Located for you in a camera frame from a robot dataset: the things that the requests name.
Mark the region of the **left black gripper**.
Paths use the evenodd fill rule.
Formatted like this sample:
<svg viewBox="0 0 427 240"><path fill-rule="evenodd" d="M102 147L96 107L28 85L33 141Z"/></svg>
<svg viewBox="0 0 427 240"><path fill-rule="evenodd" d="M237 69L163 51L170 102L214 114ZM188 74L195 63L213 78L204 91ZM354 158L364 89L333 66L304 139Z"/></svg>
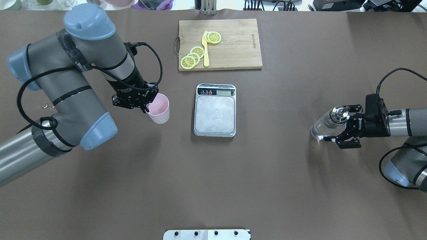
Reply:
<svg viewBox="0 0 427 240"><path fill-rule="evenodd" d="M159 92L158 86L154 83L131 83L133 87L154 87L148 91L136 91L132 88L125 86L118 81L112 82L112 88L115 90L115 95L112 96L112 103L114 106L122 108L140 108L144 114L148 114L149 104L152 103Z"/></svg>

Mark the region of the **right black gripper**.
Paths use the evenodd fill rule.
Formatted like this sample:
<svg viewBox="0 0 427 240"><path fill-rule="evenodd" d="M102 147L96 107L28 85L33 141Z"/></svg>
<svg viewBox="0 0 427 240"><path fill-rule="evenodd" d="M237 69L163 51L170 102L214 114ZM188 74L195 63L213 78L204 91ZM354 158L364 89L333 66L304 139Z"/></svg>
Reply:
<svg viewBox="0 0 427 240"><path fill-rule="evenodd" d="M337 144L340 149L357 149L361 147L360 138L389 137L390 133L386 123L387 109L382 98L378 94L369 94L365 98L365 112L361 114L361 105L339 105L333 108L335 118L346 118L348 132L342 132L338 136L325 136L323 140Z"/></svg>

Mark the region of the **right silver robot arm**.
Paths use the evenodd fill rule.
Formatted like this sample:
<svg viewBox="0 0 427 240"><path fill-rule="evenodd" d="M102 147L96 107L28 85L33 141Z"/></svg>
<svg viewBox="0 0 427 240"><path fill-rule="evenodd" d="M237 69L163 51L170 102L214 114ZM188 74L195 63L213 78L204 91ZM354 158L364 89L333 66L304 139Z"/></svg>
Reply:
<svg viewBox="0 0 427 240"><path fill-rule="evenodd" d="M426 108L388 111L378 94L369 94L364 108L359 104L339 105L331 109L329 118L345 128L323 140L334 142L340 149L360 148L361 138L407 137L402 146L381 157L379 172L399 188L426 192Z"/></svg>

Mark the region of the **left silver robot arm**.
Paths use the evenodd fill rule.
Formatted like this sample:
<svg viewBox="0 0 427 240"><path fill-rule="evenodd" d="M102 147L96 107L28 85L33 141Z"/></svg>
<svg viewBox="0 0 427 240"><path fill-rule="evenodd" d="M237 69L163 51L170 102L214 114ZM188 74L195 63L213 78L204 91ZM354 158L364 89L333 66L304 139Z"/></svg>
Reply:
<svg viewBox="0 0 427 240"><path fill-rule="evenodd" d="M118 107L149 113L158 94L162 77L148 83L134 59L137 47L148 44L123 42L101 7L77 5L65 14L63 23L64 29L8 57L9 70L21 83L17 108L29 124L1 143L1 186L76 146L91 150L117 134L111 114L84 72L102 73L115 91L112 103ZM26 89L44 91L56 113L32 120L22 106Z"/></svg>

